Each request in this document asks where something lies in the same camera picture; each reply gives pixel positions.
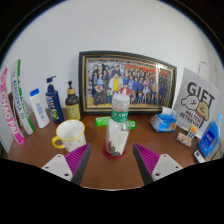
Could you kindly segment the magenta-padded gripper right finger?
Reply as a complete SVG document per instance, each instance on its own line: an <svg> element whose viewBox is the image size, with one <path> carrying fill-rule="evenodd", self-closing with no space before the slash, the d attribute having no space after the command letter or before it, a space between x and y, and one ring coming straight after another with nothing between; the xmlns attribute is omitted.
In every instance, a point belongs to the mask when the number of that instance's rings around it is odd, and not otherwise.
<svg viewBox="0 0 224 224"><path fill-rule="evenodd" d="M137 143L133 144L133 154L145 185L182 169L168 154L159 155Z"/></svg>

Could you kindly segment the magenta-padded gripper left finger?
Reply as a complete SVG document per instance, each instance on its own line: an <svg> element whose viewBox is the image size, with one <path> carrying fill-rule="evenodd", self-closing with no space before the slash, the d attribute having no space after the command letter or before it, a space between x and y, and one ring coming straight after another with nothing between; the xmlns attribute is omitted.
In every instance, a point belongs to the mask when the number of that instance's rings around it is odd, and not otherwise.
<svg viewBox="0 0 224 224"><path fill-rule="evenodd" d="M88 143L66 155L57 154L42 169L79 185L90 155L91 144Z"/></svg>

